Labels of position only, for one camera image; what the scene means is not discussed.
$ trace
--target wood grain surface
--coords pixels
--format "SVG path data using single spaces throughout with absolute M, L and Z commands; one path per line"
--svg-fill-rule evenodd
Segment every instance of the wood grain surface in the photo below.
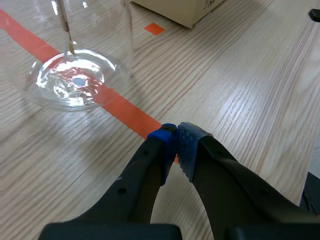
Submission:
M 63 50 L 60 23 L 41 26 L 50 3 L 1 4 Z M 160 123 L 192 122 L 213 133 L 297 204 L 320 126 L 320 24 L 308 17 L 311 8 L 320 0 L 226 0 L 188 29 L 131 4 L 134 66 L 122 94 Z M 165 32 L 144 30 L 153 22 Z M 78 34 L 103 48 L 103 36 Z M 11 78 L 22 78 L 35 57 L 0 35 L 4 56 L 16 60 L 1 68 L 1 236 L 37 239 L 45 224 L 96 203 L 143 139 L 102 108 L 56 112 L 24 98 Z M 213 239 L 200 197 L 177 165 L 152 222 L 178 225 L 185 240 Z

